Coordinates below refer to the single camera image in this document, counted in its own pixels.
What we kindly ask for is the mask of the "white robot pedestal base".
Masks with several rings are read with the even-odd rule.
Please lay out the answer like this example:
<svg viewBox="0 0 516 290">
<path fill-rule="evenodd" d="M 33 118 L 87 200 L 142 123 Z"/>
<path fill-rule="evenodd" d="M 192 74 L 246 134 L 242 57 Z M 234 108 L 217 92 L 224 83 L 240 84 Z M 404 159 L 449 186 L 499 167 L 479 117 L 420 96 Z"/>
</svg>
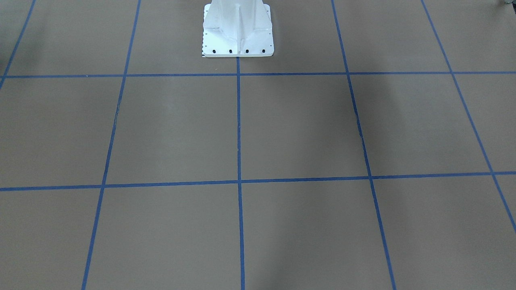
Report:
<svg viewBox="0 0 516 290">
<path fill-rule="evenodd" d="M 203 12 L 202 57 L 274 55 L 271 9 L 262 0 L 212 0 Z"/>
</svg>

